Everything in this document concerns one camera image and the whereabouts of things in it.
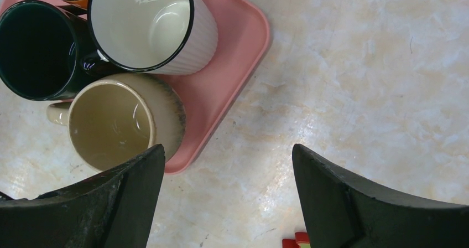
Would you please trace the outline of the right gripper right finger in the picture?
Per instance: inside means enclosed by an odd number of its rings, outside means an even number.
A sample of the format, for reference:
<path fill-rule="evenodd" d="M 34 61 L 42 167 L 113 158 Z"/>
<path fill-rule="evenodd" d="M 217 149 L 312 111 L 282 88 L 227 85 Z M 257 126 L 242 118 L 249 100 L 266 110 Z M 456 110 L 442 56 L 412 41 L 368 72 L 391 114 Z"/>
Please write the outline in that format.
<path fill-rule="evenodd" d="M 388 188 L 302 144 L 294 177 L 312 247 L 467 247 L 468 206 Z"/>

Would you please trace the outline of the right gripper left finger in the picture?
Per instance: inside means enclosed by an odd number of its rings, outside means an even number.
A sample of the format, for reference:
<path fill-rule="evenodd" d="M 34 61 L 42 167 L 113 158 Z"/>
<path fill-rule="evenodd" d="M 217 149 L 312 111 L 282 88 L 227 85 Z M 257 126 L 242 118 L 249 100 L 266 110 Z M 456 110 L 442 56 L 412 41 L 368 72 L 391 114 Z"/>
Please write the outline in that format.
<path fill-rule="evenodd" d="M 1 194 L 1 246 L 146 247 L 165 161 L 158 144 L 32 200 Z"/>

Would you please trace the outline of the beige mug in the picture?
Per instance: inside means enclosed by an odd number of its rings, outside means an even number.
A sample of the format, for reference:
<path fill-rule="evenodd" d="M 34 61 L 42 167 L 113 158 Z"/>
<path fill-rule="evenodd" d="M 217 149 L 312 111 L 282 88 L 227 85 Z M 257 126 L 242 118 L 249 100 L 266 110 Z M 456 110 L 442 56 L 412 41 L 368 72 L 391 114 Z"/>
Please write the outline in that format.
<path fill-rule="evenodd" d="M 48 120 L 67 127 L 76 153 L 90 167 L 106 171 L 160 144 L 169 160 L 182 144 L 186 112 L 163 80 L 122 73 L 97 80 L 71 102 L 46 109 Z"/>

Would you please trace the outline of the pink plastic tray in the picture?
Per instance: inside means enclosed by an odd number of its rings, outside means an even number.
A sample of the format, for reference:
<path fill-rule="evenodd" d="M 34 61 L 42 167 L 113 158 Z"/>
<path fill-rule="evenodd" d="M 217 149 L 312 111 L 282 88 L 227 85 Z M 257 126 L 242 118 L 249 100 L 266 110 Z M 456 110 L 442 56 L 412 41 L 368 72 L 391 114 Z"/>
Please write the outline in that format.
<path fill-rule="evenodd" d="M 153 75 L 171 86 L 183 103 L 185 135 L 177 152 L 166 160 L 167 173 L 180 172 L 195 159 L 267 48 L 269 27 L 258 8 L 244 0 L 203 1 L 216 21 L 218 44 L 214 57 L 202 70 L 191 75 L 124 69 L 118 73 Z"/>

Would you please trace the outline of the dark green mug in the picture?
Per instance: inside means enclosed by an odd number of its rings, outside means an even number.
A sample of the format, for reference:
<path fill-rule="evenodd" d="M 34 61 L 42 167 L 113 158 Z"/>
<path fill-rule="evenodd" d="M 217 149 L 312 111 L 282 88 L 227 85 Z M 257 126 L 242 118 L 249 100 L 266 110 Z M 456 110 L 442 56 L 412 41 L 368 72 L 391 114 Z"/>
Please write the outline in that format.
<path fill-rule="evenodd" d="M 33 101 L 73 99 L 122 69 L 101 60 L 83 8 L 23 0 L 1 15 L 1 80 Z"/>

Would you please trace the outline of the white ribbed dark-rimmed mug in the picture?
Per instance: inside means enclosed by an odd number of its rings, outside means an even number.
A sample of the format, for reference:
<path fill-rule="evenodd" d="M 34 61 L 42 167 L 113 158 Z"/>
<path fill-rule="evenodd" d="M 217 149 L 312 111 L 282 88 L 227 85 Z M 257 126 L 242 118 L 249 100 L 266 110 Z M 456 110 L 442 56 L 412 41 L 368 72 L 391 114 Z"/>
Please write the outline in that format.
<path fill-rule="evenodd" d="M 97 57 L 138 73 L 194 74 L 218 44 L 203 0 L 88 0 L 87 21 Z"/>

